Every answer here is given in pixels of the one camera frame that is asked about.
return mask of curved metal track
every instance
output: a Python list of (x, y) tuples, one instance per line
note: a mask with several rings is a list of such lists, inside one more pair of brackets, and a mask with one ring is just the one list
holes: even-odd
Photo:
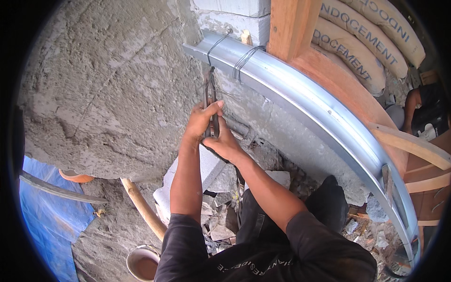
[[(184, 44), (183, 49), (186, 54), (208, 62), (208, 51), (222, 36), (202, 32), (204, 40), (196, 47)], [(235, 63), (250, 49), (248, 45), (226, 38), (211, 51), (211, 65), (232, 75)], [(414, 266), (419, 261), (419, 251), (414, 254), (411, 245), (418, 236), (415, 209), (395, 165), (362, 122), (310, 78), (262, 51), (257, 51), (241, 69), (241, 82), (302, 122), (355, 171), (393, 222)], [(396, 186), (393, 201), (387, 199), (383, 188), (382, 166), (385, 164), (390, 166)]]

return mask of paint bucket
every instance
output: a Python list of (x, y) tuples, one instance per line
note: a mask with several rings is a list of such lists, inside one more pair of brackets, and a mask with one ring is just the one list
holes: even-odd
[(151, 246), (141, 245), (130, 252), (126, 262), (127, 268), (136, 279), (152, 282), (155, 277), (156, 267), (160, 262), (160, 256)]

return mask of cement bag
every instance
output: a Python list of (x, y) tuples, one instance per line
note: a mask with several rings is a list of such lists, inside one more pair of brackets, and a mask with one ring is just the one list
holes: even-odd
[(335, 54), (333, 54), (333, 53), (331, 53), (329, 51), (326, 51), (325, 49), (321, 48), (319, 45), (314, 44), (314, 43), (310, 43), (310, 47), (312, 47), (316, 51), (320, 52), (321, 54), (323, 54), (327, 58), (331, 59), (332, 62), (336, 63), (342, 69), (344, 69), (347, 73), (349, 73), (350, 76), (352, 76), (352, 78), (354, 78), (355, 80), (359, 81), (357, 79), (357, 77), (355, 76), (355, 74), (352, 72), (352, 70), (343, 62), (343, 60), (339, 56), (337, 56), (337, 55), (335, 55)]
[(407, 64), (382, 30), (339, 0), (322, 0), (320, 17), (354, 34), (397, 79), (407, 76)]
[(423, 45), (404, 16), (387, 0), (340, 0), (371, 22), (398, 46), (406, 58), (418, 68), (426, 57)]
[(337, 54), (373, 96), (382, 95), (385, 88), (384, 66), (354, 35), (319, 17), (312, 42)]

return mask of left hand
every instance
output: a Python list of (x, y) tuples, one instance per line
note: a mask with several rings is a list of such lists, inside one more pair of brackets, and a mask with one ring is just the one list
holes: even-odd
[(200, 141), (203, 133), (207, 127), (210, 126), (210, 118), (214, 114), (222, 116), (223, 106), (224, 100), (211, 103), (206, 109), (203, 108), (203, 102), (195, 105), (191, 111), (191, 116), (189, 117), (184, 136)]

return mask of metal strip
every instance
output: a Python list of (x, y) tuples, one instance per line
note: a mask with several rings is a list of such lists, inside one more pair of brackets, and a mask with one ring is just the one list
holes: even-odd
[[(208, 62), (207, 52), (220, 35), (202, 31), (196, 46), (183, 44), (187, 55)], [(232, 75), (235, 63), (252, 47), (226, 38), (210, 53), (211, 65)], [(269, 98), (313, 131), (334, 150), (377, 198), (405, 246), (410, 264), (419, 261), (411, 241), (418, 236), (415, 209), (395, 165), (370, 131), (335, 97), (310, 78), (268, 53), (257, 51), (241, 69), (241, 81)], [(382, 166), (388, 164), (396, 189), (391, 206), (384, 193)]]

